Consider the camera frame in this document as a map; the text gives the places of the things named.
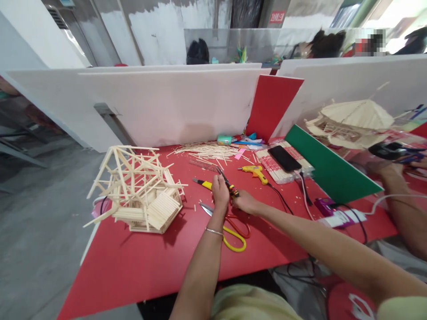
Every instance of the light green shirt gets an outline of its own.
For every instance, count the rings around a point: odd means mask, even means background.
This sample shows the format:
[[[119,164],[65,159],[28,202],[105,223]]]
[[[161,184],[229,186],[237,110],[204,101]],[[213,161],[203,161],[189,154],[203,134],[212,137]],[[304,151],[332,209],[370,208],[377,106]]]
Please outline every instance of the light green shirt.
[[[282,297],[248,284],[236,284],[217,292],[213,320],[302,320]],[[426,297],[398,297],[383,302],[378,320],[426,320]]]

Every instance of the yellow scissors handle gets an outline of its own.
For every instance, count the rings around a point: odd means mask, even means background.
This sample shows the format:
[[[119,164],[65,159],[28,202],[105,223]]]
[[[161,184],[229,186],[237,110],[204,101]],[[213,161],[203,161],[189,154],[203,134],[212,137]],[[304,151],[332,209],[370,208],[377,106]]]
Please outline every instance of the yellow scissors handle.
[[[236,238],[238,238],[242,243],[243,246],[241,248],[235,248],[232,245],[230,245],[226,239],[226,236],[222,236],[222,240],[224,241],[225,245],[227,246],[228,249],[230,249],[231,251],[234,252],[243,252],[246,249],[246,241],[245,238],[243,238],[241,235],[239,235],[237,232],[234,232],[233,230],[228,229],[227,227],[222,227],[224,229],[224,231],[228,232],[229,234],[235,236]]]

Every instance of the yellow glue gun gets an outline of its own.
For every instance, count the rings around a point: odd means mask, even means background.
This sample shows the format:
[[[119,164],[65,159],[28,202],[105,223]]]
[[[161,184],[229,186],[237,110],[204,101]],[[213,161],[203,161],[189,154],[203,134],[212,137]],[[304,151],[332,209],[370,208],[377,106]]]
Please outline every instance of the yellow glue gun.
[[[254,176],[257,176],[263,185],[268,184],[267,178],[262,174],[262,166],[245,166],[238,168],[238,170],[243,170],[244,172],[252,172]]]

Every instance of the silver bracelet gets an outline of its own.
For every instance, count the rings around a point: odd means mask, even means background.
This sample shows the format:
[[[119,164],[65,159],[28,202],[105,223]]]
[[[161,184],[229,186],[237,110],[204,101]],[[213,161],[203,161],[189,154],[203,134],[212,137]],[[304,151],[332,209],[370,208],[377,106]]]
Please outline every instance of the silver bracelet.
[[[218,231],[215,231],[215,230],[212,230],[212,229],[208,229],[208,228],[205,228],[205,231],[209,231],[209,232],[215,233],[215,234],[220,235],[220,236],[224,235],[222,232],[218,232]]]

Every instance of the yellow handle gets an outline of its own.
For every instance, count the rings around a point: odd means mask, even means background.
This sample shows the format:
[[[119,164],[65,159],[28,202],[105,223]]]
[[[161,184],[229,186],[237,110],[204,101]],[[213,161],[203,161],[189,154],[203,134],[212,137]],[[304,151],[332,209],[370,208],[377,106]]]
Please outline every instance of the yellow handle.
[[[245,238],[243,238],[241,235],[239,235],[238,233],[234,232],[233,230],[228,229],[227,227],[222,227],[224,229],[224,231],[228,232],[229,234],[235,236],[236,238],[238,238],[242,243],[243,246],[241,248],[235,248],[232,245],[230,245],[226,239],[226,236],[222,236],[222,240],[224,241],[226,247],[228,249],[230,249],[231,251],[234,252],[243,252],[246,249],[246,241]]]
[[[260,180],[262,185],[266,185],[268,183],[267,178],[262,174],[260,169],[254,169],[254,176],[257,176]]]
[[[244,166],[242,167],[244,172],[252,172],[254,176],[257,176],[263,185],[268,183],[267,178],[262,174],[262,166]]]
[[[202,183],[202,186],[208,188],[209,190],[212,190],[212,184],[210,182],[205,181]]]

